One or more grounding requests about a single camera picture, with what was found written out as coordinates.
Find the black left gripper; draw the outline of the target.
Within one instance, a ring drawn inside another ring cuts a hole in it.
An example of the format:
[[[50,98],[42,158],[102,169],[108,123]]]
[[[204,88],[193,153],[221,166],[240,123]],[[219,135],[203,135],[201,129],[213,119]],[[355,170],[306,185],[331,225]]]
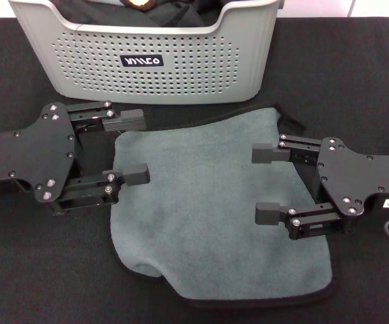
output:
[[[75,133],[145,129],[142,109],[118,113],[111,101],[48,104],[32,125],[0,132],[0,198],[30,193],[55,214],[116,204],[123,185],[151,181],[148,165],[131,165],[67,182],[75,160]]]

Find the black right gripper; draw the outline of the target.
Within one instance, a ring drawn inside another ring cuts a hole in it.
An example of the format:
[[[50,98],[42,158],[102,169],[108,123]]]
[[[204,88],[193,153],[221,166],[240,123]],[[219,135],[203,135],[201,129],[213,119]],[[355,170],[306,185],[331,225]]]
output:
[[[359,218],[378,209],[389,211],[389,155],[357,153],[335,137],[323,140],[281,134],[278,144],[256,143],[251,162],[276,161],[316,165],[321,189],[330,203],[287,207],[258,202],[257,225],[283,223],[291,240],[344,233]]]

